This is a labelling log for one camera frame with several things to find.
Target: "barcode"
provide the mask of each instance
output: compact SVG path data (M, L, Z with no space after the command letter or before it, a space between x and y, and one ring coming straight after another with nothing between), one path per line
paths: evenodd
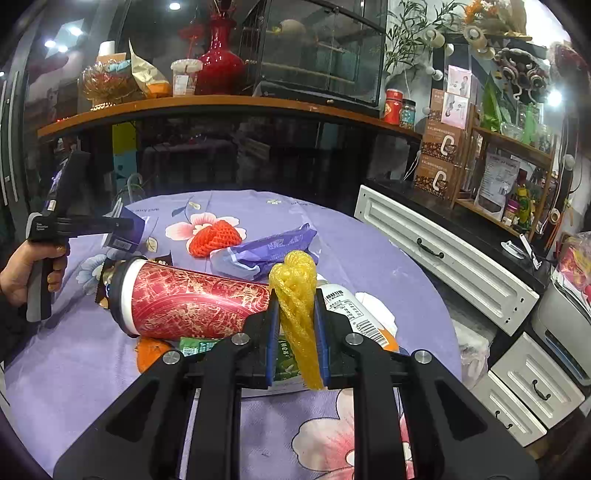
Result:
M380 333L380 331L371 323L369 320L364 320L356 325L357 330L361 335L364 335L372 340L378 342L380 346L384 347L388 344L386 338Z
M128 242L124 242L123 240L119 240L118 238L116 238L113 241L113 247L124 248L125 250L129 250L131 248L131 244L128 243Z

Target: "sleeve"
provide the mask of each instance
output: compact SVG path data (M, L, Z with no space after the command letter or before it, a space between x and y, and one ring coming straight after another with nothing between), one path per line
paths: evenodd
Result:
M0 293L0 362L10 361L29 338L31 328L26 312L26 305L13 307Z

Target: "drawer handle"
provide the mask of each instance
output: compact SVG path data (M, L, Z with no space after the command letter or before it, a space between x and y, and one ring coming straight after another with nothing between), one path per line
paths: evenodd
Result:
M538 394L538 396L539 396L539 397L540 397L542 400L544 400L544 401L547 401L547 400L550 398L550 394L544 395L544 394L543 394L541 391L539 391L539 390L537 389L537 387L536 387L536 384L537 384L537 383L538 383L538 380L537 380L537 379L535 379L535 380L534 380L534 381L531 383L532 387L534 387L534 391L535 391L535 392Z
M500 411L500 410L497 410L497 411L495 412L495 418L496 418L497 420L499 420L499 413L501 413L501 411ZM512 423L510 423L508 427L505 427L505 430L509 430L509 429L510 429L512 426L513 426L513 424L512 424Z
M434 257L439 257L439 258L443 258L444 257L444 253L443 252L439 252L438 254L436 254L427 245L423 245L423 239L421 237L417 238L417 245L420 246L423 250L425 250L425 252L433 255Z

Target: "product box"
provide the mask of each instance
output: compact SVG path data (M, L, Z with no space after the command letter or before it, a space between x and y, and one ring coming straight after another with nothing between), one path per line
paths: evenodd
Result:
M443 112L441 113L441 122L443 124L451 125L452 127L461 128L464 130L466 129L466 120L468 118L469 108L469 99L446 92L443 95Z
M470 70L454 65L447 68L447 93L467 98L469 103L476 103L479 85Z
M461 128L442 124L444 92L431 91L431 112L427 118L427 125L421 143L421 153L440 160L456 163L465 140L465 132Z
M452 195L455 172L454 164L421 153L414 176L414 186L436 197L449 199Z

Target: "bottle label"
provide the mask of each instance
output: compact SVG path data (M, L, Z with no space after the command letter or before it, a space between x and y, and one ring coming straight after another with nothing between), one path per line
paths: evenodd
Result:
M378 342L384 350L398 352L394 336L357 299L348 298L348 291L337 288L326 293L324 288L322 290L327 310L346 315L354 332Z

